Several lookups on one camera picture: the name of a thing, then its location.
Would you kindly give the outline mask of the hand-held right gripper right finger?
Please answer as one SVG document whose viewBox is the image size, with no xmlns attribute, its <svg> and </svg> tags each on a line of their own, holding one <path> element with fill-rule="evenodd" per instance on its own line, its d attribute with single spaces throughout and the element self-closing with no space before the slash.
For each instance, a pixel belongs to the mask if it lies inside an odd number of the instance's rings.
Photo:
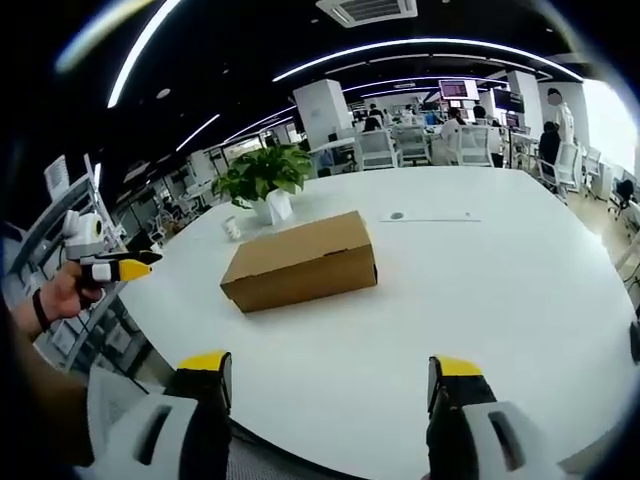
<svg viewBox="0 0 640 480">
<path fill-rule="evenodd" d="M 538 427 L 499 401 L 474 363 L 442 355 L 428 364 L 428 479 L 563 479 Z"/>
</svg>

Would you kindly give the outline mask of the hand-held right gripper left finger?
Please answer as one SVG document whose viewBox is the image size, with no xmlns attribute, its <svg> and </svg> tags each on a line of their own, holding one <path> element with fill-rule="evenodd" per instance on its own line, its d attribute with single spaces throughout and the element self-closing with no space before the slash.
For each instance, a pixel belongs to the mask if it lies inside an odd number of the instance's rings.
<svg viewBox="0 0 640 480">
<path fill-rule="evenodd" d="M 91 479 L 224 479 L 232 437 L 232 356 L 181 362 L 167 385 L 91 368 L 87 422 Z"/>
</svg>

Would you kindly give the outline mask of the person's left hand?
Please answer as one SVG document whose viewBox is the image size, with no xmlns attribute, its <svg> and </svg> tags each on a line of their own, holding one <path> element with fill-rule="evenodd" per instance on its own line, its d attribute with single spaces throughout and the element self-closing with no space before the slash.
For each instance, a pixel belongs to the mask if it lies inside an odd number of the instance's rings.
<svg viewBox="0 0 640 480">
<path fill-rule="evenodd" d="M 42 309 L 51 323 L 77 316 L 102 296 L 101 286 L 86 280 L 81 265 L 74 261 L 65 262 L 40 289 Z"/>
</svg>

